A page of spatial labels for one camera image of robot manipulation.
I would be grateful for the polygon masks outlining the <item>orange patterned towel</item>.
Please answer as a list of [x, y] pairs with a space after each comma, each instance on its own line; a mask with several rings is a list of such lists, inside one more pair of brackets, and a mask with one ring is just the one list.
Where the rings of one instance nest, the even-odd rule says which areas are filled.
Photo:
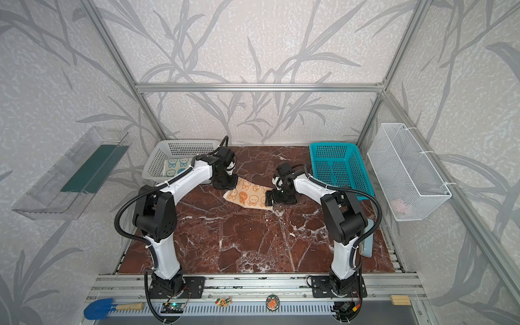
[[229, 203], [237, 204], [246, 209], [271, 211], [273, 208], [268, 207], [265, 203], [265, 194], [271, 190], [271, 188], [250, 183], [250, 181], [239, 177], [236, 187], [227, 191], [223, 198]]

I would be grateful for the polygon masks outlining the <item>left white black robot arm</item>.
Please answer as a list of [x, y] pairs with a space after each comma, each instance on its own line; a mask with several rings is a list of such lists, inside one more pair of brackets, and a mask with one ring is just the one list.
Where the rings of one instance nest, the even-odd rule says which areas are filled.
[[235, 153], [220, 147], [215, 152], [194, 157], [181, 173], [155, 187], [144, 186], [135, 203], [134, 226], [141, 231], [154, 267], [152, 287], [169, 296], [178, 296], [185, 285], [177, 260], [173, 234], [177, 227], [177, 203], [197, 186], [209, 181], [217, 190], [233, 190], [238, 176]]

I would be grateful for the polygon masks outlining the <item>white perforated plastic basket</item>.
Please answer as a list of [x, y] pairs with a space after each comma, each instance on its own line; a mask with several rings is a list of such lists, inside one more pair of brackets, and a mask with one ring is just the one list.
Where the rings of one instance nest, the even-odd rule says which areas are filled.
[[214, 151], [219, 142], [213, 139], [175, 139], [160, 141], [151, 151], [142, 178], [149, 181], [163, 182], [175, 176], [167, 168], [183, 172], [193, 157]]

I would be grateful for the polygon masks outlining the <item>bear print towel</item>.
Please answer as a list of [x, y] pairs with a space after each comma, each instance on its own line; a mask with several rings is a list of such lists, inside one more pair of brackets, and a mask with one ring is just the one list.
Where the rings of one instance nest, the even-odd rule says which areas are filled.
[[191, 158], [172, 158], [164, 162], [163, 175], [165, 177], [175, 177], [183, 173], [190, 166]]

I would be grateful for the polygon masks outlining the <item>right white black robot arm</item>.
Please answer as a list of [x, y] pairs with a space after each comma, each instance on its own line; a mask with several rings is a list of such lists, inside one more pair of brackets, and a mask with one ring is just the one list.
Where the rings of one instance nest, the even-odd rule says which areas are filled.
[[365, 297], [360, 266], [356, 265], [359, 239], [365, 234], [368, 218], [351, 188], [325, 184], [308, 171], [298, 171], [285, 162], [279, 165], [272, 180], [275, 188], [265, 194], [265, 204], [296, 204], [299, 195], [318, 203], [323, 212], [329, 238], [334, 242], [328, 290], [336, 297], [356, 294]]

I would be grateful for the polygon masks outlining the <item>teal perforated plastic basket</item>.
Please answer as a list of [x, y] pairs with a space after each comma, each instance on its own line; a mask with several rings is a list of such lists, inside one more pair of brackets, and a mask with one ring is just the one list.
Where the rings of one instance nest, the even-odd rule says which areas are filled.
[[355, 144], [318, 142], [310, 145], [312, 175], [326, 184], [374, 196], [364, 161]]

